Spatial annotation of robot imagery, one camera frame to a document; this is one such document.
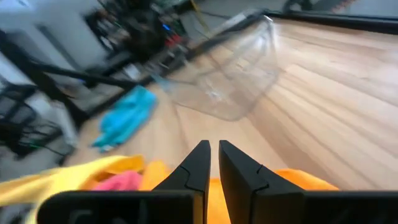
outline clear plastic container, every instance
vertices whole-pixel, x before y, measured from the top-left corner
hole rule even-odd
[[[226,30],[246,16],[247,12],[237,15],[215,32]],[[168,49],[146,69],[176,104],[233,121],[244,116],[277,80],[272,20],[261,16],[246,29],[210,37],[207,41],[215,39],[220,43],[191,60],[187,59],[189,48],[178,45],[178,55],[176,49]],[[183,66],[161,76],[169,69],[160,60],[165,54],[173,56],[169,65],[183,63]]]

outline teal towel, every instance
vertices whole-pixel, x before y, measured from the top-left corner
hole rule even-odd
[[[93,143],[100,152],[126,142],[151,116],[156,106],[156,96],[142,86],[135,87],[119,100],[101,121],[103,133]]]

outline wire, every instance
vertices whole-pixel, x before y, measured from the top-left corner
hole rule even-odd
[[[227,20],[232,18],[232,16],[220,15],[220,14],[215,14],[215,13],[212,13],[212,12],[206,12],[206,11],[200,11],[200,12],[202,14],[204,14],[204,15],[213,16],[213,17],[219,17],[219,18],[227,19]]]
[[[57,154],[57,155],[59,155],[59,156],[67,156],[67,155],[68,155],[68,154],[62,154],[61,152],[57,152],[57,151],[55,151],[55,150],[53,150],[53,149],[51,149],[51,148],[49,148],[49,147],[47,147],[47,146],[37,146],[37,145],[35,145],[35,144],[30,144],[29,146],[30,146],[30,147],[33,147],[33,148],[45,148],[45,149],[47,149],[48,151],[53,152],[53,153],[55,153],[55,154]]]
[[[194,9],[195,12],[196,12],[197,19],[198,19],[198,21],[200,22],[201,26],[205,29],[206,32],[210,32],[210,29],[209,29],[209,27],[207,26],[205,20],[203,19],[203,16],[202,16],[202,14],[201,14],[201,12],[200,12],[200,9],[199,9],[199,7],[197,6],[197,4],[195,3],[195,1],[194,1],[194,0],[191,0],[191,4],[192,4],[193,9]]]
[[[195,18],[196,18],[195,15],[190,14],[190,19],[191,19],[191,23],[192,23],[193,28],[194,28],[200,35],[202,35],[202,36],[204,36],[204,37],[206,37],[206,38],[208,39],[208,36],[207,36],[205,33],[203,33],[203,32],[197,27],[197,23],[196,23],[196,19],[195,19]]]

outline pink cloth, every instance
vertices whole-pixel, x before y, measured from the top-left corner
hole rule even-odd
[[[125,171],[98,184],[94,190],[138,190],[142,181],[140,174],[134,171]]]

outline orange cloth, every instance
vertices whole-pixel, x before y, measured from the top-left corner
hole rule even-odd
[[[282,169],[274,172],[305,190],[338,190],[337,187],[329,184],[328,182],[301,170]],[[144,170],[139,190],[152,190],[167,176],[169,176],[169,174],[170,171],[163,162],[151,162]],[[231,223],[229,221],[228,209],[226,207],[224,192],[219,178],[210,179],[207,223]]]

